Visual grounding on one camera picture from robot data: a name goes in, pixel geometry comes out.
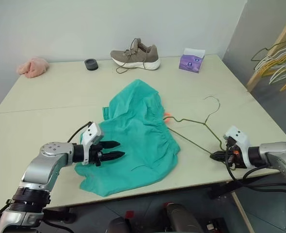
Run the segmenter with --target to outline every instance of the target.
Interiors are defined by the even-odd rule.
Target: purple tissue box
[[[179,68],[199,73],[202,61],[203,58],[194,55],[182,55]]]

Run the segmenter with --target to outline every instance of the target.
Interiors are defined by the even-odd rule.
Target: beige sneaker
[[[111,58],[119,65],[116,69],[117,72],[120,67],[154,70],[160,66],[156,46],[147,47],[141,43],[139,38],[135,38],[132,41],[130,50],[112,51]]]

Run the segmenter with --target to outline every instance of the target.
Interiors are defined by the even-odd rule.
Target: pink towel
[[[16,72],[18,74],[24,74],[27,78],[34,78],[45,73],[48,67],[48,62],[43,58],[34,57],[28,62],[18,66]]]

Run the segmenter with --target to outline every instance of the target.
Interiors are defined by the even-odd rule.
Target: table surface
[[[254,146],[286,141],[284,132],[216,55],[206,56],[199,74],[178,69],[178,61],[175,57],[164,58],[158,70],[136,69],[124,74],[117,74],[111,61],[100,61],[97,71],[86,71],[83,62],[53,63],[44,76],[20,77],[0,105],[0,112],[7,112],[0,113],[0,208],[15,193],[23,172],[43,144],[67,141],[89,120],[101,122],[102,107],[108,106],[113,96],[137,78],[158,90],[166,112],[178,119],[204,121],[218,107],[215,99],[205,98],[218,98],[221,107],[207,122],[218,137],[236,125]],[[219,149],[218,141],[202,125],[171,120],[168,126],[211,152]],[[178,135],[173,136],[181,147],[178,164],[162,181],[103,198],[79,189],[83,177],[74,171],[73,165],[61,170],[49,206],[230,180],[222,163],[211,160],[208,153]],[[237,169],[234,175],[241,178],[245,171]],[[273,172],[265,169],[254,175]]]

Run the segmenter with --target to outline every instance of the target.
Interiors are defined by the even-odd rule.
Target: white shoe sole
[[[155,62],[132,62],[132,63],[123,63],[115,60],[112,58],[113,61],[117,63],[117,65],[124,67],[124,68],[142,68],[142,69],[148,69],[148,70],[154,70],[157,69],[160,66],[160,59],[158,59]]]

